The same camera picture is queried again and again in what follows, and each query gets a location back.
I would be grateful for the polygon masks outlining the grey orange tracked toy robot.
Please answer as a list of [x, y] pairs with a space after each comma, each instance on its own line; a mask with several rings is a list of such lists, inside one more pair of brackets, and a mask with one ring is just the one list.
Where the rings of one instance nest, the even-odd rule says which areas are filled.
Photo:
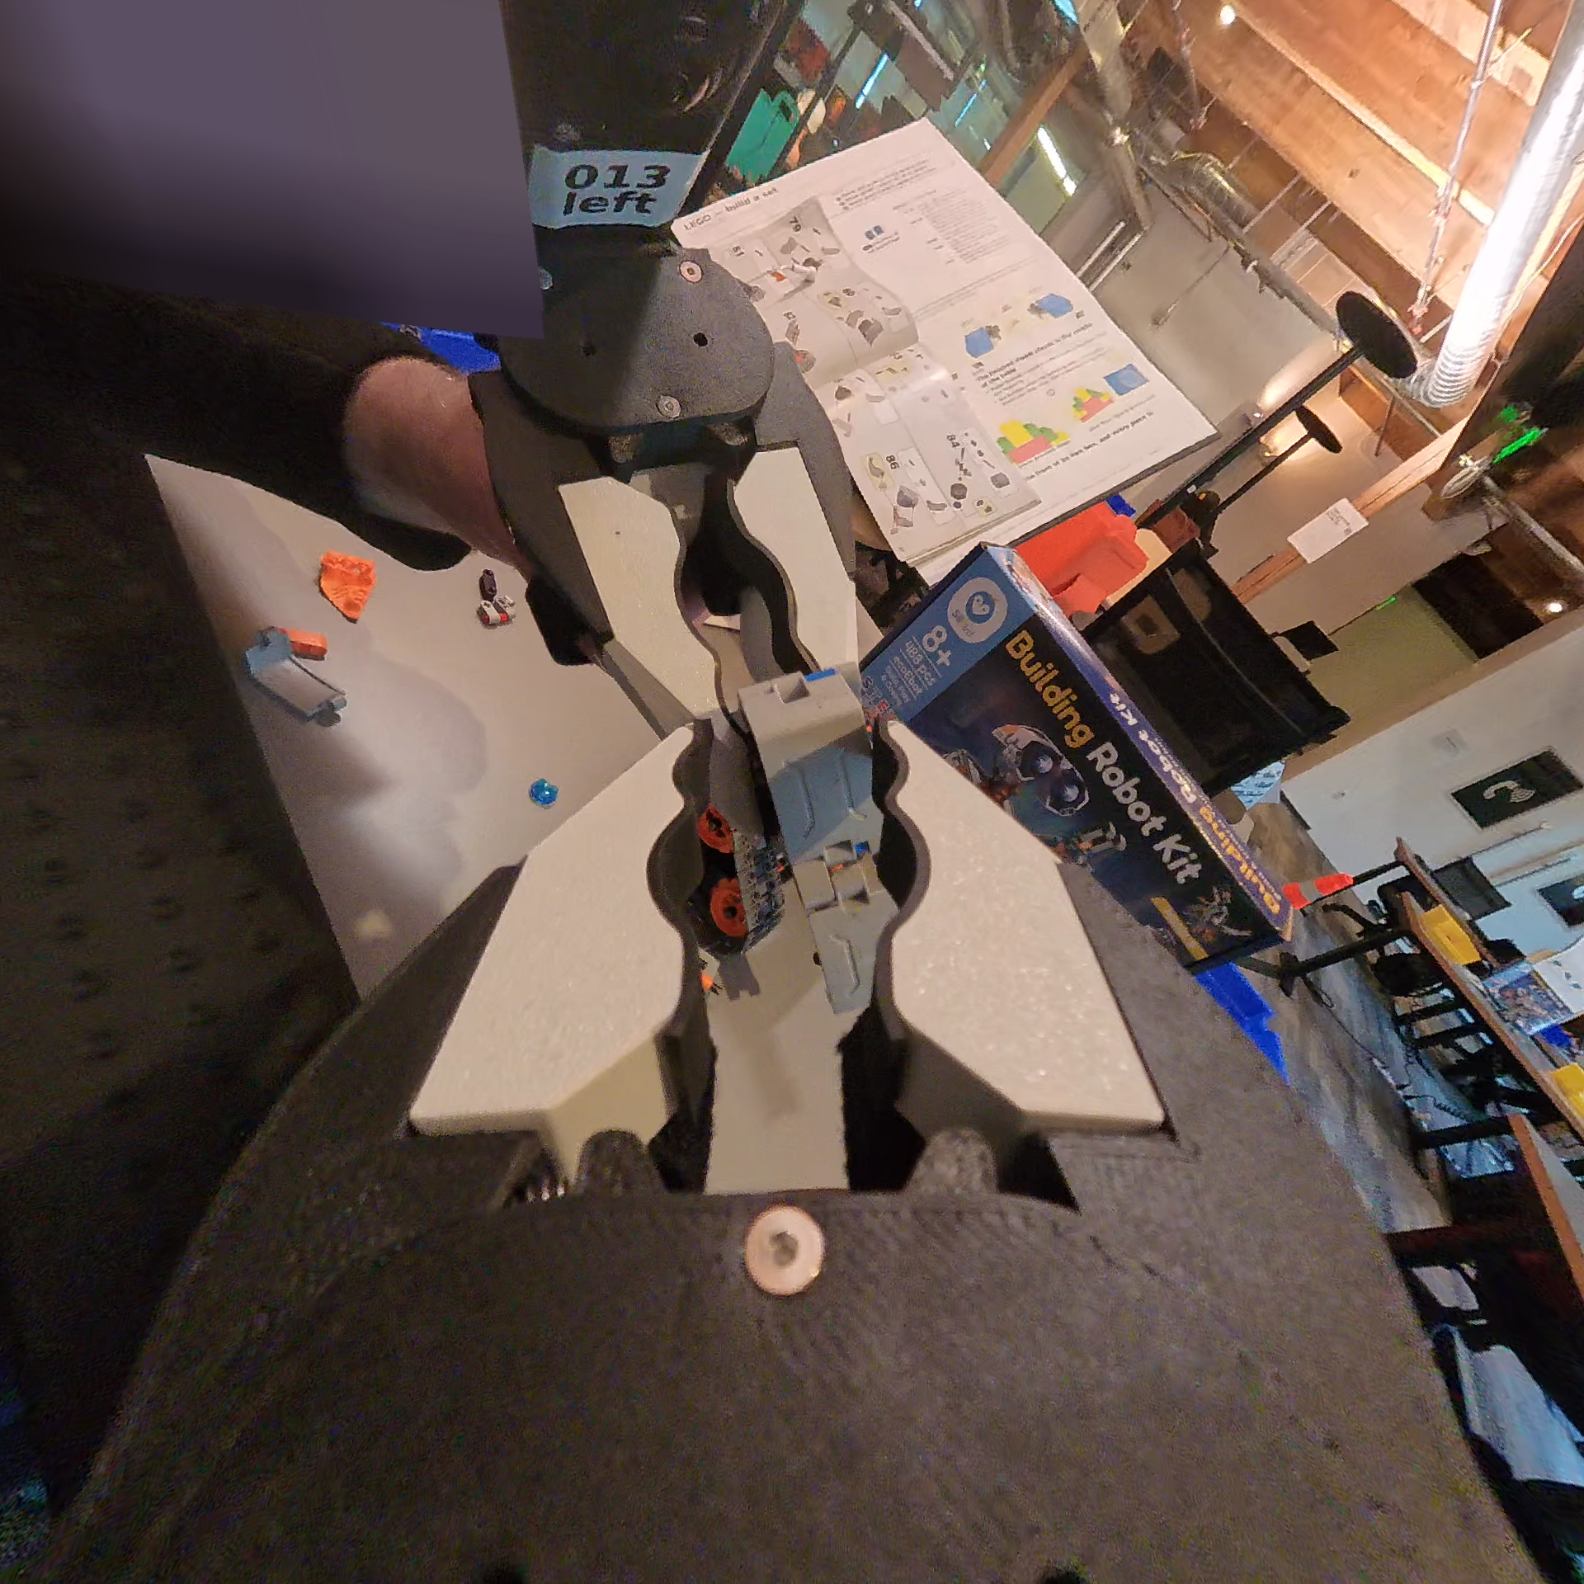
[[723, 1000], [756, 995], [749, 957], [782, 924], [791, 865], [763, 766], [730, 728], [710, 745], [707, 801], [695, 830], [703, 870], [687, 918], [705, 990]]

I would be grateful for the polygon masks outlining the white wall notice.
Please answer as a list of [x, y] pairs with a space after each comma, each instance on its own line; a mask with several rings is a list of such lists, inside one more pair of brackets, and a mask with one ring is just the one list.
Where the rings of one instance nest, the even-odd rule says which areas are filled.
[[1301, 525], [1287, 545], [1304, 565], [1315, 565], [1363, 532], [1370, 518], [1353, 500], [1340, 499]]

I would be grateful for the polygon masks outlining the silver ventilation duct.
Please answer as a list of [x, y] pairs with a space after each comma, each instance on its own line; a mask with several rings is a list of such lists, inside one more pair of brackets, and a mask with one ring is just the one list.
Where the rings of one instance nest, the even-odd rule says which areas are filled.
[[1406, 383], [1433, 410], [1462, 403], [1495, 352], [1546, 240], [1581, 177], [1583, 5], [1573, 2], [1502, 195], [1436, 360]]

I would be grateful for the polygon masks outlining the open instruction booklet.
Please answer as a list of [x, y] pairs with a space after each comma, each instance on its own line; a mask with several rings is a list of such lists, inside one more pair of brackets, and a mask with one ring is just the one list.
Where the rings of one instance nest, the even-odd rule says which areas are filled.
[[1028, 518], [1038, 492], [926, 342], [946, 248], [896, 207], [723, 202], [690, 241], [744, 287], [835, 429], [883, 545], [921, 568]]

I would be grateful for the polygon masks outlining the dark blue robot kit box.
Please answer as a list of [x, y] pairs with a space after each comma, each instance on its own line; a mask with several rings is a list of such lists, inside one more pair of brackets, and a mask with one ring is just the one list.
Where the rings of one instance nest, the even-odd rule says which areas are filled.
[[1010, 547], [982, 547], [860, 665], [895, 718], [1193, 974], [1287, 944], [1296, 910]]

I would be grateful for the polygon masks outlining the red plastic container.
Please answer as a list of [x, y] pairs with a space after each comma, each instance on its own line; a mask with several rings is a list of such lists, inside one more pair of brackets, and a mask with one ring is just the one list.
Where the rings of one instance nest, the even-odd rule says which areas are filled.
[[1030, 535], [1017, 555], [1070, 619], [1096, 617], [1152, 570], [1136, 518], [1107, 502]]

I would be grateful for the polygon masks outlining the long cluttered desk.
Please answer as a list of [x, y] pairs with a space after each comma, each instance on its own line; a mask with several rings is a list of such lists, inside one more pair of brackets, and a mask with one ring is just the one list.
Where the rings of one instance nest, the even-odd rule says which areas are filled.
[[1482, 1027], [1499, 1048], [1512, 1060], [1535, 1088], [1555, 1106], [1574, 1139], [1583, 1141], [1581, 1079], [1560, 1081], [1558, 1075], [1569, 1070], [1555, 1050], [1522, 1032], [1500, 1009], [1492, 995], [1495, 979], [1482, 979], [1472, 966], [1457, 961], [1447, 949], [1452, 939], [1446, 931], [1428, 921], [1429, 911], [1421, 908], [1414, 896], [1404, 895], [1396, 903], [1401, 918], [1401, 933], [1413, 941], [1434, 964], [1442, 980], [1451, 987], [1462, 1005], [1469, 1009], [1475, 1023]]

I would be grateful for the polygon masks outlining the person's left hand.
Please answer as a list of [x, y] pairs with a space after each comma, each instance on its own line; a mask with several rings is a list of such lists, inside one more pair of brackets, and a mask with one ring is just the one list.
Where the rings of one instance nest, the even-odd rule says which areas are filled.
[[484, 426], [456, 370], [419, 358], [367, 367], [345, 408], [344, 454], [370, 514], [461, 540], [528, 581], [538, 573], [500, 512]]

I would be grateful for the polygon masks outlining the person's left forearm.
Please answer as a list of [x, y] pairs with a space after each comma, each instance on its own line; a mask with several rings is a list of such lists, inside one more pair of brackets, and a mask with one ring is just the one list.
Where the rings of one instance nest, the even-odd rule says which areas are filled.
[[418, 571], [466, 560], [436, 522], [373, 505], [347, 456], [362, 380], [452, 368], [380, 322], [4, 268], [4, 406], [75, 421], [137, 456], [213, 472], [344, 525]]

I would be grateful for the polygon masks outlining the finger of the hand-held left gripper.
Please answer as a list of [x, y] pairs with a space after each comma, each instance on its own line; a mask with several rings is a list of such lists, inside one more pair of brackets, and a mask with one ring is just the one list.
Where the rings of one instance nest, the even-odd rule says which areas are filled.
[[763, 601], [781, 669], [857, 670], [857, 588], [801, 449], [758, 451], [726, 487], [726, 518], [726, 547]]
[[609, 477], [560, 495], [603, 613], [604, 674], [662, 738], [707, 721], [720, 707], [720, 662], [683, 613], [683, 540], [670, 510]]

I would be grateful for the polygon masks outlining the dark dimpled mat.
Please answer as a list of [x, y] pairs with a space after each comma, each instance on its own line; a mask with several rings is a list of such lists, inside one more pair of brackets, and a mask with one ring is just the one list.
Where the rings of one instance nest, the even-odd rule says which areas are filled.
[[355, 1005], [139, 457], [4, 433], [4, 1233], [205, 1205]]

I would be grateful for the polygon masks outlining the long grey panel blue pins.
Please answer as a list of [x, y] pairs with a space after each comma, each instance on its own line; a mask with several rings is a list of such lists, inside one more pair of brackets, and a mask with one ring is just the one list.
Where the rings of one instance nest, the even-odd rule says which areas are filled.
[[878, 875], [883, 814], [858, 665], [782, 675], [740, 692], [769, 801], [835, 1013], [873, 997], [898, 903]]

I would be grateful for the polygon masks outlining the large white instruction sheet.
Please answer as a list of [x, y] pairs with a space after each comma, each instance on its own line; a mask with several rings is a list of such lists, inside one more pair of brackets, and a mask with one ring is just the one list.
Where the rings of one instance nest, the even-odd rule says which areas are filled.
[[[980, 423], [1038, 494], [1028, 518], [1008, 532], [914, 566], [928, 583], [975, 545], [1017, 545], [1218, 438], [1216, 426], [929, 122], [723, 202], [827, 195], [843, 215], [895, 207], [944, 245], [947, 281], [924, 292], [924, 340], [959, 375]], [[690, 235], [710, 207], [674, 221], [683, 248], [707, 253]]]

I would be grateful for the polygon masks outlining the small grey panel orange pin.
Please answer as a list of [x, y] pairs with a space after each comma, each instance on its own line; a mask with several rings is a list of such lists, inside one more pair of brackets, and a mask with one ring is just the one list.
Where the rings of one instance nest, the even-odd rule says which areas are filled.
[[287, 631], [259, 629], [243, 652], [243, 667], [251, 683], [271, 703], [301, 725], [334, 728], [347, 712], [347, 695], [329, 683], [301, 659]]

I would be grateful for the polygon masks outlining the tall black stand pole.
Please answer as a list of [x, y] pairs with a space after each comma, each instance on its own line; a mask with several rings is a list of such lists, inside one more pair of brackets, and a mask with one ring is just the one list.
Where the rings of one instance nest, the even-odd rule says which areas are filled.
[[1324, 386], [1337, 380], [1357, 362], [1367, 362], [1390, 382], [1404, 382], [1416, 373], [1418, 352], [1414, 342], [1398, 319], [1370, 296], [1353, 289], [1343, 291], [1337, 297], [1335, 320], [1338, 335], [1348, 344], [1347, 350], [1266, 413], [1256, 426], [1223, 446], [1208, 464], [1198, 467], [1195, 476], [1183, 485], [1178, 485], [1170, 497], [1139, 517], [1139, 530], [1154, 530], [1178, 509], [1187, 509], [1190, 502], [1203, 495], [1226, 467], [1254, 451], [1259, 443], [1286, 419], [1297, 416], [1305, 408], [1309, 398], [1320, 393]]

